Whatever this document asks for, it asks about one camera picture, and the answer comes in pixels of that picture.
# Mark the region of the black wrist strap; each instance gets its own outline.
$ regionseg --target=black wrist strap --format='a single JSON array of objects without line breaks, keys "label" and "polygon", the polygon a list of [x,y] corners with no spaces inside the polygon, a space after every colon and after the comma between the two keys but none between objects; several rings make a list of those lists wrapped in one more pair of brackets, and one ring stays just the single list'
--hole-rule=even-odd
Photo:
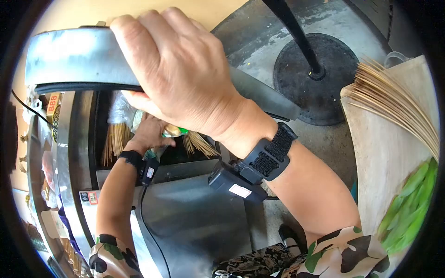
[{"label": "black wrist strap", "polygon": [[121,154],[119,154],[119,158],[121,157],[125,158],[126,162],[133,165],[139,172],[142,167],[142,156],[140,155],[140,153],[135,150],[123,151],[121,152]]},{"label": "black wrist strap", "polygon": [[297,138],[287,124],[279,122],[272,141],[261,139],[245,159],[237,162],[237,170],[253,184],[263,178],[267,181],[275,179],[289,164],[287,153]]}]

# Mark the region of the black shoe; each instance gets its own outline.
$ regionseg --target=black shoe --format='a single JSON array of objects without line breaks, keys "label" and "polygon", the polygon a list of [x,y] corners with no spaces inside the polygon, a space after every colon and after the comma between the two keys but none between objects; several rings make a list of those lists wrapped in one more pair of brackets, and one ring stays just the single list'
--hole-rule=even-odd
[{"label": "black shoe", "polygon": [[294,230],[292,230],[289,226],[281,224],[281,226],[278,229],[278,234],[281,237],[284,246],[286,246],[287,238],[292,238],[296,242],[296,244],[294,245],[286,246],[287,248],[297,246],[300,249],[301,253],[307,253],[307,244],[303,242],[301,238],[297,235],[297,233]]}]

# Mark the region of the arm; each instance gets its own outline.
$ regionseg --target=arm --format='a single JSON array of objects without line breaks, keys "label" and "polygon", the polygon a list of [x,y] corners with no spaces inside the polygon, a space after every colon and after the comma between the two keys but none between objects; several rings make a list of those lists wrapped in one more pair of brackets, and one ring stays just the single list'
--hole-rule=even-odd
[{"label": "arm", "polygon": [[[274,137],[275,121],[233,87],[221,42],[177,8],[148,11],[137,20],[121,16],[111,29],[147,92],[127,93],[133,106],[210,135],[239,158],[259,139]],[[360,226],[352,196],[326,164],[299,142],[288,155],[289,166],[268,184],[300,222],[308,242]]]},{"label": "arm", "polygon": [[[254,102],[247,103],[243,115],[216,138],[239,158],[245,158],[261,138],[271,141],[278,129]],[[351,193],[324,162],[298,141],[288,156],[287,168],[267,185],[304,228],[308,245],[341,228],[361,227]]]},{"label": "arm", "polygon": [[[134,137],[124,151],[135,150],[142,157],[145,152],[161,145],[173,145],[172,138],[162,138],[166,122],[144,115]],[[138,174],[136,168],[119,158],[114,164],[101,189],[97,205],[96,235],[109,234],[119,238],[135,254],[131,235],[130,212],[134,197],[134,186]]]}]

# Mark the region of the black metal pole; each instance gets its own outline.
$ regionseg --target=black metal pole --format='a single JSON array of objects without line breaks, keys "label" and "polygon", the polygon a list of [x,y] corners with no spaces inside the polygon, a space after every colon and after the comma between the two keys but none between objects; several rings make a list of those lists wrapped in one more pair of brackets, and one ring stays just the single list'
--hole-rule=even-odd
[{"label": "black metal pole", "polygon": [[307,41],[304,31],[301,29],[297,19],[294,17],[294,14],[286,2],[284,0],[263,0],[263,2],[269,7],[269,9],[271,9],[271,11],[278,17],[278,19],[284,24],[284,27],[286,27],[286,29],[292,35],[312,68],[313,73],[320,73],[322,71],[322,67],[317,60],[317,56],[315,56],[314,50]]}]

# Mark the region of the wooden cutting board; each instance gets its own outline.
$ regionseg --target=wooden cutting board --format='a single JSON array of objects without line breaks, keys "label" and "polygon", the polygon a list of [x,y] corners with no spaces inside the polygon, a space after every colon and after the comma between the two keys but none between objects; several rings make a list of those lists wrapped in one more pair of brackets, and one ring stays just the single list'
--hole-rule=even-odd
[{"label": "wooden cutting board", "polygon": [[[438,131],[439,116],[433,81],[424,56],[386,70],[409,88]],[[394,195],[406,177],[431,157],[428,149],[403,128],[349,103],[350,85],[341,90],[341,104],[351,131],[357,163],[358,208],[365,235],[376,235]],[[395,267],[404,253],[391,261]]]}]

